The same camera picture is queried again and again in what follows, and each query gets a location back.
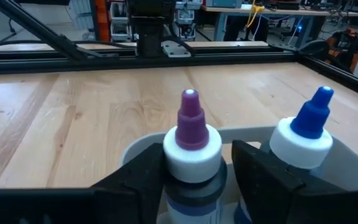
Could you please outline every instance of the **bottle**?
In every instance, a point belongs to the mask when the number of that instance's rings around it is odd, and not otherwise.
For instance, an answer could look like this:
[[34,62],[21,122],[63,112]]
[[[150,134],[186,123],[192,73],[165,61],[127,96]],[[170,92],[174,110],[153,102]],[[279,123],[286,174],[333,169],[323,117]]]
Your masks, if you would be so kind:
[[185,90],[178,125],[165,135],[168,174],[164,196],[175,224],[220,223],[227,166],[222,138],[205,121],[199,93]]
[[[260,150],[319,177],[319,167],[333,146],[333,137],[323,128],[329,116],[328,104],[333,94],[334,90],[328,86],[318,88],[296,117],[283,118],[278,122],[270,141],[264,142]],[[250,223],[250,219],[246,219],[249,217],[246,216],[246,206],[240,202],[234,215],[235,223]]]

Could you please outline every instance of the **purple dropper tip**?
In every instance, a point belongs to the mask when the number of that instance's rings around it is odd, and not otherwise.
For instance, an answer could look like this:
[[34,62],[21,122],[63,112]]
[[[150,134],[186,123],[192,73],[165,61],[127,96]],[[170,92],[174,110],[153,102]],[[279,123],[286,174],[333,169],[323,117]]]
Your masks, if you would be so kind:
[[183,116],[194,117],[201,113],[200,99],[196,90],[185,90],[181,94],[180,111]]
[[181,95],[175,140],[181,148],[188,150],[202,149],[209,141],[204,110],[196,90],[185,90]]

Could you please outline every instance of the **label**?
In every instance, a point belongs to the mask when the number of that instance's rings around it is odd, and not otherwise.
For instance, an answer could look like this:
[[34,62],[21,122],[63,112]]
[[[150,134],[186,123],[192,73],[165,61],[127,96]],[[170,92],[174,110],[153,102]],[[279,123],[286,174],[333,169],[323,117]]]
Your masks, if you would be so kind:
[[[269,155],[273,156],[273,157],[276,157],[277,159],[280,159],[278,158],[274,153],[273,151],[271,150],[270,148],[270,145],[269,145],[269,142],[264,142],[262,145],[260,145],[260,150],[266,152],[266,153],[269,153]],[[321,177],[322,173],[323,173],[323,170],[321,168],[321,166],[317,167],[317,168],[314,168],[314,169],[311,169],[311,170],[308,170],[308,169],[301,169],[301,168],[297,168],[297,167],[294,167],[294,166],[291,166],[293,168],[296,168],[300,171],[305,171],[305,172],[309,172],[311,175],[315,176],[315,177]]]
[[168,213],[174,224],[220,224],[223,201],[219,197],[212,204],[203,207],[189,207],[174,202],[167,197]]

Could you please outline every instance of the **blue dropper tip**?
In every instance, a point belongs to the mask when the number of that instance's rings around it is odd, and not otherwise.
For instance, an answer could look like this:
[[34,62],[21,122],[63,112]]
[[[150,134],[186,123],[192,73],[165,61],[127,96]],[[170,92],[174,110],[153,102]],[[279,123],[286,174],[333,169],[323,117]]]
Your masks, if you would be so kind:
[[298,115],[291,122],[291,129],[308,139],[318,139],[329,116],[328,104],[334,90],[328,86],[318,88],[311,100],[305,102]]

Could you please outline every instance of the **bottle holder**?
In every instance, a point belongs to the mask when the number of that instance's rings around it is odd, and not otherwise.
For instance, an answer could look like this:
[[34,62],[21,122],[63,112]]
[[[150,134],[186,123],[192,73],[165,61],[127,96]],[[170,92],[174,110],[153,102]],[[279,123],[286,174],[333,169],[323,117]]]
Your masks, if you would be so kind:
[[128,24],[127,7],[125,2],[112,2],[110,4],[111,23]]
[[175,9],[183,9],[185,7],[186,0],[177,0]]
[[184,32],[186,29],[185,26],[190,26],[189,24],[177,24],[176,22],[173,23],[173,30],[175,31],[176,35],[183,41],[189,41],[191,39],[196,38],[196,29],[194,27],[190,27],[189,32]]
[[202,3],[203,0],[187,0],[187,9],[198,10]]
[[194,10],[180,9],[175,12],[175,22],[178,24],[192,24],[194,18]]
[[111,23],[111,41],[129,41],[131,39],[131,30],[128,24]]
[[[218,129],[223,144],[233,140],[245,142],[268,141],[275,127],[221,128]],[[165,133],[149,134],[134,141],[123,153],[120,165],[127,163],[153,143],[162,143]],[[346,190],[358,190],[358,155],[340,140],[334,139],[333,148],[321,164],[321,178]],[[234,223],[234,210],[241,197],[233,165],[227,165],[227,182],[223,192],[223,217],[221,223]],[[171,223],[167,213],[166,201],[161,198],[157,223]]]

